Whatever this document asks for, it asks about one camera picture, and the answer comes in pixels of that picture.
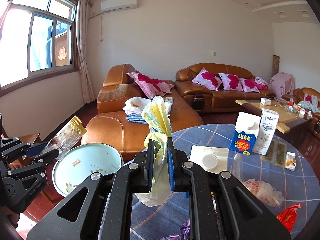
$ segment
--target round table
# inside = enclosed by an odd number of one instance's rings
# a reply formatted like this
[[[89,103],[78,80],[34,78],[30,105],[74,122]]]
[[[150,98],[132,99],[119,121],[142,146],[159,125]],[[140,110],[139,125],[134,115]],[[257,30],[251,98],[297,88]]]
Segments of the round table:
[[[229,148],[235,126],[231,124],[207,124],[177,131],[172,134],[175,149],[184,151],[190,157],[193,145]],[[298,218],[293,226],[294,239],[314,213],[320,201],[319,181],[310,164],[291,144],[278,136],[273,137],[287,144],[287,151],[296,155],[295,171],[281,169],[260,159],[261,155],[252,153],[242,155],[244,180],[256,179],[270,183],[281,191],[284,201],[280,208],[266,207],[277,215],[287,207],[301,203],[297,210]],[[228,170],[231,168],[234,151],[228,154]],[[188,199],[184,193],[174,193],[161,206],[148,208],[134,196],[132,203],[132,240],[159,240],[161,237],[176,235],[180,226],[189,218]]]

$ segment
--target wooden coffee table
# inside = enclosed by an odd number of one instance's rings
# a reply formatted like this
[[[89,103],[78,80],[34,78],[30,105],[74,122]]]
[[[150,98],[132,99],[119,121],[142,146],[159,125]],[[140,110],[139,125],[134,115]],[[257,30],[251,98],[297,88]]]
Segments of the wooden coffee table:
[[[264,106],[260,103],[260,100],[236,100],[236,103],[239,104],[239,111],[249,114],[261,116],[263,108],[278,112],[279,121],[275,134],[295,147],[305,138],[308,125],[312,120],[307,114],[302,118],[299,114],[287,111],[275,100],[271,101],[271,106]]]

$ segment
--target silver screw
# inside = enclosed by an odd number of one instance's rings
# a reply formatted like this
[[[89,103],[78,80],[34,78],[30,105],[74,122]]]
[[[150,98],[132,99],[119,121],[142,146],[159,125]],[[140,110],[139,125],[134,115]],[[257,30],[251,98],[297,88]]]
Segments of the silver screw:
[[[192,168],[192,167],[193,167],[193,163],[192,163],[192,162],[185,162],[185,163],[183,164],[183,166],[184,166],[185,168]]]
[[[223,171],[223,172],[221,173],[221,177],[223,177],[224,179],[230,179],[231,174],[230,174],[230,172]]]
[[[95,172],[91,174],[90,179],[97,180],[97,179],[100,179],[100,177],[101,177],[100,173]]]
[[[130,170],[135,170],[139,167],[139,165],[137,163],[130,163],[128,167]]]

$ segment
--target milk carton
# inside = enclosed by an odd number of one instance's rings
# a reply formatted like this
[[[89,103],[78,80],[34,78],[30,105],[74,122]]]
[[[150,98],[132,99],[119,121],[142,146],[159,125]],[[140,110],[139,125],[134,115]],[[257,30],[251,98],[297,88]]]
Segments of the milk carton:
[[[260,116],[240,112],[229,149],[250,155],[259,134]]]
[[[259,135],[252,149],[253,152],[266,155],[272,137],[276,131],[279,114],[270,109],[262,109]]]

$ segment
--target baseboard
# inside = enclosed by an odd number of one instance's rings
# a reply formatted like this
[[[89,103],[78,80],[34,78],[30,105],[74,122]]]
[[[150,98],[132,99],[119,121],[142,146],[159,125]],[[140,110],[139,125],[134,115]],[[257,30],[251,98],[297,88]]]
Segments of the baseboard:
[[[92,105],[97,105],[97,100],[92,101],[88,104],[85,104],[84,106],[82,106],[80,109],[78,109],[77,111],[75,111],[72,115],[70,115],[66,120],[63,121],[62,124],[60,124],[56,129],[54,129],[46,138],[44,138],[42,141],[43,142],[48,142],[50,141],[70,120],[72,117],[74,117],[75,115],[79,115],[80,113],[82,113],[83,111],[85,111],[86,109],[88,109],[90,106]]]

